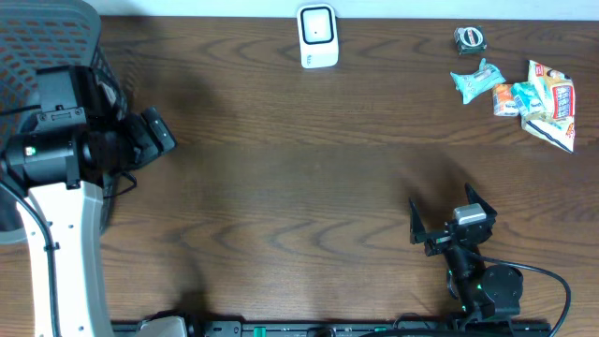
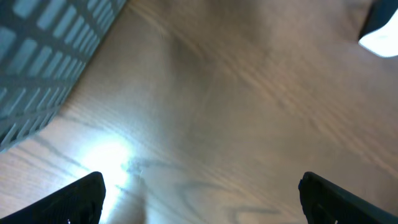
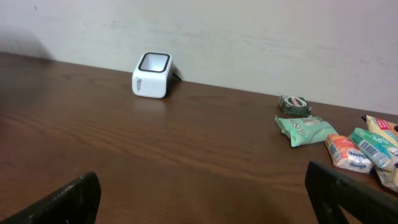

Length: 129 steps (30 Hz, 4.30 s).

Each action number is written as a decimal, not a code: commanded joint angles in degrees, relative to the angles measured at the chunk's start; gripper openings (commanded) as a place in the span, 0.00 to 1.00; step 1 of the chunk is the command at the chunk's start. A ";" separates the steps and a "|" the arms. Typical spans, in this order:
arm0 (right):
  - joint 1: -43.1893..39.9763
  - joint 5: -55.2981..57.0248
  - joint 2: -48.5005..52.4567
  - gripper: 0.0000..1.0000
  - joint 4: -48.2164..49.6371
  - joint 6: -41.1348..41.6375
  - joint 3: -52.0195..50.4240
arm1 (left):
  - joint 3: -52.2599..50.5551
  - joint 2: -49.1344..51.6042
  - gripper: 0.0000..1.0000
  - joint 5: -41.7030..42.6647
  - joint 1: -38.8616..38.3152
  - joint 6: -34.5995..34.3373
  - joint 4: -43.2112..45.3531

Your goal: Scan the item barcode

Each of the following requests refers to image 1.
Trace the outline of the orange small snack packet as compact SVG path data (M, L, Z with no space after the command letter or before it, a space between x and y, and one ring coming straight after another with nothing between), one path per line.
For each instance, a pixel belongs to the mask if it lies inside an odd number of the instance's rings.
M493 113L495 116L515 117L519 109L511 92L512 84L496 84L492 88Z

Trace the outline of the small teal tissue pack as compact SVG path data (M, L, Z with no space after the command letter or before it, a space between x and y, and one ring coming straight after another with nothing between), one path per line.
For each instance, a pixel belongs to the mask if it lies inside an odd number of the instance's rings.
M514 83L511 94L522 118L545 110L542 98L530 81Z

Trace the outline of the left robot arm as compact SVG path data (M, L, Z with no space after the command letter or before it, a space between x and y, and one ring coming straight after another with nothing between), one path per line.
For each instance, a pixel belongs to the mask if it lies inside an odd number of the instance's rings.
M36 336L114 336L100 252L109 176L129 177L177 141L154 108L122 114L113 80L88 66L37 71L35 127L1 154L1 187L28 244Z

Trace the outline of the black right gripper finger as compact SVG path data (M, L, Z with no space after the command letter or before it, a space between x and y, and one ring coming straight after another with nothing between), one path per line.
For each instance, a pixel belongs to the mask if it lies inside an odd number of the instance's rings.
M419 244L427 240L427 232L420 218L419 211L413 200L409 199L410 206L410 243Z
M465 189L466 197L470 204L477 203L481 206L481 208L483 209L483 211L485 212L486 215L489 215L490 217L496 216L495 209L492 208L487 203L486 200L484 200L482 197L480 197L479 194L474 190L474 188L469 183L466 183L464 185L464 189Z

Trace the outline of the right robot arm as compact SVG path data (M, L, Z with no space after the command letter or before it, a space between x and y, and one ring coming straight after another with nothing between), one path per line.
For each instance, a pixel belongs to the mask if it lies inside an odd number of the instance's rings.
M464 189L468 204L456 208L444 228L434 232L425 229L416 204L410 201L410 243L423 244L426 256L445 258L447 287L470 319L490 321L519 315L522 273L500 262L486 266L478 249L491 237L497 212L471 185Z

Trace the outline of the large white snack bag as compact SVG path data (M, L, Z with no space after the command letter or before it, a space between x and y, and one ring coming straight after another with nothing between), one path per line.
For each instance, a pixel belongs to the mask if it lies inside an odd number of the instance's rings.
M528 82L542 104L540 110L521 117L522 128L562 150L572 153L575 141L576 91L572 79L561 71L529 61Z

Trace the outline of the teal snack packet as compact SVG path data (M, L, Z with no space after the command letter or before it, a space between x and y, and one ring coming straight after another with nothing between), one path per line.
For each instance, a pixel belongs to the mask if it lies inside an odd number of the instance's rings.
M456 74L450 76L456 85L456 90L461 93L462 104L467 105L477 96L492 89L497 84L505 82L500 69L483 58L478 70L472 74Z

